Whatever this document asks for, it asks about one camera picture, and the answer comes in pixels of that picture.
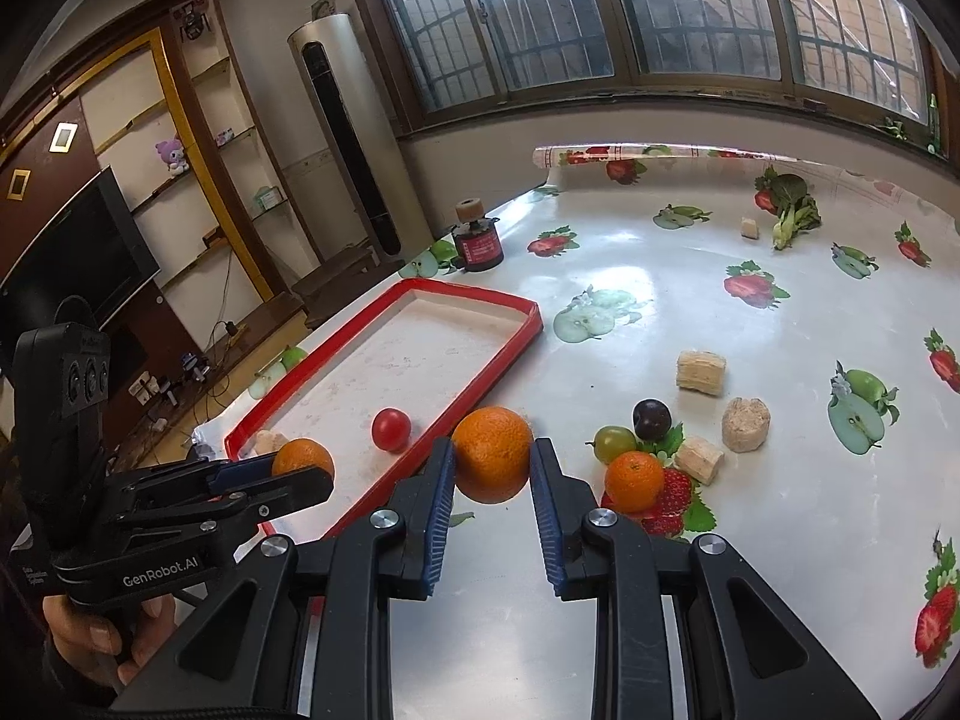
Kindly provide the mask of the person's left hand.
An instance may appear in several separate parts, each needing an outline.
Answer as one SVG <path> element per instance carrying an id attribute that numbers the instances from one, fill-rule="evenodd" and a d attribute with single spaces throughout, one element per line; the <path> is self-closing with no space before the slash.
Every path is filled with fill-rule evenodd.
<path id="1" fill-rule="evenodd" d="M 74 670 L 101 686 L 130 683 L 176 630 L 176 601 L 171 595 L 144 601 L 130 655 L 122 658 L 121 633 L 104 617 L 78 610 L 65 595 L 44 598 L 43 613 L 55 650 Z"/>

